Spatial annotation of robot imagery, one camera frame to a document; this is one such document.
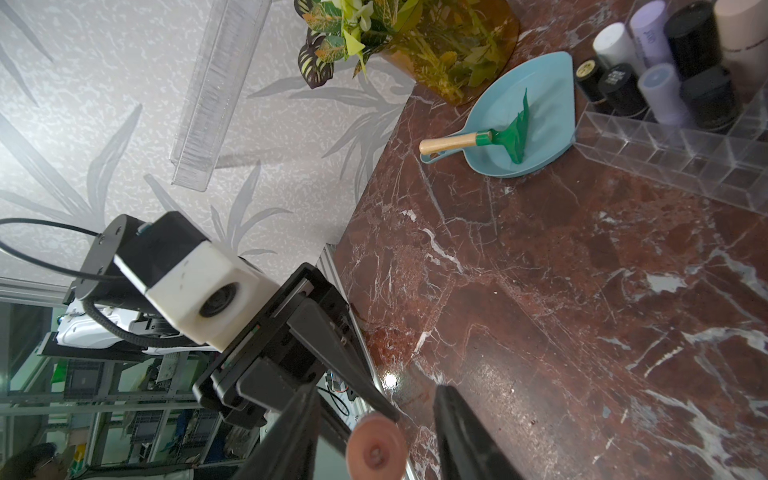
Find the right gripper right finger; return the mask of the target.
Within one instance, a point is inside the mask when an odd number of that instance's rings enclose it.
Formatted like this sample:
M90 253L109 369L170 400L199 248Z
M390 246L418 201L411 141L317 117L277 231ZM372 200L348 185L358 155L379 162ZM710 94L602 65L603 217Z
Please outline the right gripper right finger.
M454 386L437 386L433 412L441 479L523 479Z

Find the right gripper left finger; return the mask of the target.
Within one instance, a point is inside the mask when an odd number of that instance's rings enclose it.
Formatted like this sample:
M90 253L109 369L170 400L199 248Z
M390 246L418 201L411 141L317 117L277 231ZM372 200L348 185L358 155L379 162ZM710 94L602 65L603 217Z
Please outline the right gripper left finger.
M312 479L321 420L316 388L301 387L235 480Z

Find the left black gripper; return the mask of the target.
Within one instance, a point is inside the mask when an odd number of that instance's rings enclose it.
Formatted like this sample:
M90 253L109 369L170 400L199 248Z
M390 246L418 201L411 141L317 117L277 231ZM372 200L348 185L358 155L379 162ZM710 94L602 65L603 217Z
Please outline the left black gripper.
M306 298L298 303L294 296ZM288 308L297 304L289 315ZM342 343L350 345L348 303L317 267L303 263L194 383L193 394L224 422L260 428L267 412L285 411L300 387L317 395L313 383L328 368L373 409L397 422L399 411ZM348 426L323 397L320 405L320 435L344 455Z

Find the pink lip gloss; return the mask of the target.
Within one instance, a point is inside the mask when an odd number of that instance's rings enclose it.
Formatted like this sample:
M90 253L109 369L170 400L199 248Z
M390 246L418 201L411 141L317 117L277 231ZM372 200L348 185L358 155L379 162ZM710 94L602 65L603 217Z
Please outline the pink lip gloss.
M767 0L717 0L714 15L722 64L751 99L767 79Z
M352 480L400 480L406 475L408 446L396 423L378 412L363 417L346 446Z

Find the black lipstick silver band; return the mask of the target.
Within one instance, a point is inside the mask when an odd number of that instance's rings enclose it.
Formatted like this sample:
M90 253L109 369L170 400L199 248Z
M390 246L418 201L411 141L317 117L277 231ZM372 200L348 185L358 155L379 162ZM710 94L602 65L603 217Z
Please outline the black lipstick silver band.
M638 117L648 110L638 88L638 77L629 63L608 69L600 78L598 88L618 116Z

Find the black lipstick gold band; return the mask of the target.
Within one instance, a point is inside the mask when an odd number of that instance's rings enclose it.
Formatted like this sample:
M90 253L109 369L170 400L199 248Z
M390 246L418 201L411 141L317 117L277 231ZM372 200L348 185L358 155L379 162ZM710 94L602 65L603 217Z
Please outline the black lipstick gold band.
M600 60L596 56L592 56L575 67L574 78L576 86L592 107L599 113L609 115L613 113L614 109L599 89L599 81L604 73L605 70Z

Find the small lavender lip tube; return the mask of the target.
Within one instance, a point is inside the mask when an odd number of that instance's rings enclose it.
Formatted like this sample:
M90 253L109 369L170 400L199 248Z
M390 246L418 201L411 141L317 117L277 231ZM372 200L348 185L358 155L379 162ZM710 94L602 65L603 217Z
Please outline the small lavender lip tube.
M673 127L693 127L692 115L681 97L681 80L671 63L650 67L638 80L656 122Z

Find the white lip balm tube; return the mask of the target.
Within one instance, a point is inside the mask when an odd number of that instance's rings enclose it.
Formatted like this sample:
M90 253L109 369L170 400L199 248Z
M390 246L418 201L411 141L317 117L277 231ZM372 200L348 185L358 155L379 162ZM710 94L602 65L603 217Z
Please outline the white lip balm tube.
M601 30L593 40L592 47L607 67L627 63L637 76L641 76L646 70L644 61L622 22L610 24Z

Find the black lipstick horizontal top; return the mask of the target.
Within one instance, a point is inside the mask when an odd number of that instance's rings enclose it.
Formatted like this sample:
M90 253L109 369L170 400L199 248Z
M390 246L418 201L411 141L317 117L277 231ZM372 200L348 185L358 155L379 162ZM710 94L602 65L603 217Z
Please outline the black lipstick horizontal top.
M725 134L741 112L731 73L721 65L684 80L681 98L702 131Z

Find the lavender lip balm tube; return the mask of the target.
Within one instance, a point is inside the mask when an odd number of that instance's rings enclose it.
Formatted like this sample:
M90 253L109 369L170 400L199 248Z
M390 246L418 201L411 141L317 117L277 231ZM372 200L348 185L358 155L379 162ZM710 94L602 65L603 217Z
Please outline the lavender lip balm tube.
M662 63L672 64L674 62L668 40L664 34L667 20L667 5L661 0L644 4L630 18L630 30L639 54L648 68Z

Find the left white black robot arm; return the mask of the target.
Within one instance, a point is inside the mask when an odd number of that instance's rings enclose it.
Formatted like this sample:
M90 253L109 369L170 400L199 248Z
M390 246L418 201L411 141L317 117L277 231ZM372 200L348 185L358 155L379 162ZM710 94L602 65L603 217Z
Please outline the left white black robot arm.
M323 407L323 434L370 465L404 458L398 411L372 379L347 301L317 267L304 263L277 283L172 211L152 223L117 217L72 276L71 298L118 339L216 350L193 392L225 422L263 426L329 372L371 413L349 428Z

